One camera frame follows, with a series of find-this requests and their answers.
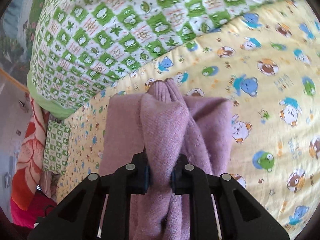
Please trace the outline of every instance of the floor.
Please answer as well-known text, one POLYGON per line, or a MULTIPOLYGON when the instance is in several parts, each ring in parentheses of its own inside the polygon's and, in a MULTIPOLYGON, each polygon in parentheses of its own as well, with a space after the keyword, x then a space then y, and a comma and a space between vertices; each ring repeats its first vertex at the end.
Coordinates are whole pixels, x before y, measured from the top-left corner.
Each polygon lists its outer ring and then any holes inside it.
POLYGON ((19 100, 26 102, 24 92, 0 76, 0 206, 11 219, 11 187, 5 188, 4 176, 8 172, 14 175, 15 153, 19 153, 32 111, 25 113, 19 100))

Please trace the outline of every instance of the yellow blanket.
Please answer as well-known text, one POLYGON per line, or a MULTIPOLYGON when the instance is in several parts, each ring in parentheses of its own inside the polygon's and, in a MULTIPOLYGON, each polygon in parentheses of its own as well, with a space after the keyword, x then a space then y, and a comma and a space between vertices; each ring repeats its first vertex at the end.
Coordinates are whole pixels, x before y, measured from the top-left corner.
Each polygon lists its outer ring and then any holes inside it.
POLYGON ((173 77, 184 94, 233 101, 228 172, 295 238, 320 201, 319 28, 303 0, 265 5, 103 90, 65 120, 72 134, 58 202, 98 171, 109 98, 173 77))

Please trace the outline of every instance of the folded pink sweater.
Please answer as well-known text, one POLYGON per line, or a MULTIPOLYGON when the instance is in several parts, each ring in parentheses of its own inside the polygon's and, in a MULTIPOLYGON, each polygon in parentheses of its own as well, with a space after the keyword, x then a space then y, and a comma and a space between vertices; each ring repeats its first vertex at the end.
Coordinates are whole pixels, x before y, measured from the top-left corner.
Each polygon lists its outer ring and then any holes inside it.
POLYGON ((154 82, 147 94, 113 96, 99 174, 114 173, 145 147, 153 176, 146 195, 131 197, 130 239, 189 239, 189 199, 172 193, 171 172, 185 154, 189 163, 219 176, 231 141, 227 99, 182 96, 172 79, 154 82))

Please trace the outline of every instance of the orange floral blanket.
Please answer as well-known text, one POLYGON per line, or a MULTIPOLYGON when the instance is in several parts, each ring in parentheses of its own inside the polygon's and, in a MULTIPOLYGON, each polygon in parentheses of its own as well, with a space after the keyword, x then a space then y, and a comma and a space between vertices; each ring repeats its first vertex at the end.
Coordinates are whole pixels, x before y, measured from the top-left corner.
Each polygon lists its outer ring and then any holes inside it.
POLYGON ((30 103, 33 115, 21 145, 17 172, 12 179, 11 197, 22 210, 28 209, 40 181, 49 119, 49 112, 31 97, 30 103))

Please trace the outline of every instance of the silver screw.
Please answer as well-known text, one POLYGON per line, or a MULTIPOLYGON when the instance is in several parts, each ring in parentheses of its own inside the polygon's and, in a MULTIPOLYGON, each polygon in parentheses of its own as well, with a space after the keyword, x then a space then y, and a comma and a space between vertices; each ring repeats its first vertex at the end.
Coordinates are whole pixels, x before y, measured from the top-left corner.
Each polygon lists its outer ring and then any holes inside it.
POLYGON ((88 176, 88 179, 91 180, 91 181, 94 181, 98 178, 98 174, 97 173, 91 173, 89 176, 88 176))
POLYGON ((193 171, 195 169, 195 167, 192 164, 186 164, 184 168, 186 171, 193 171))
POLYGON ((222 178, 226 181, 231 180, 231 175, 229 173, 224 173, 222 174, 222 178))
POLYGON ((129 163, 125 166, 125 168, 128 170, 128 171, 133 171, 135 168, 136 168, 136 165, 134 165, 133 163, 129 163))

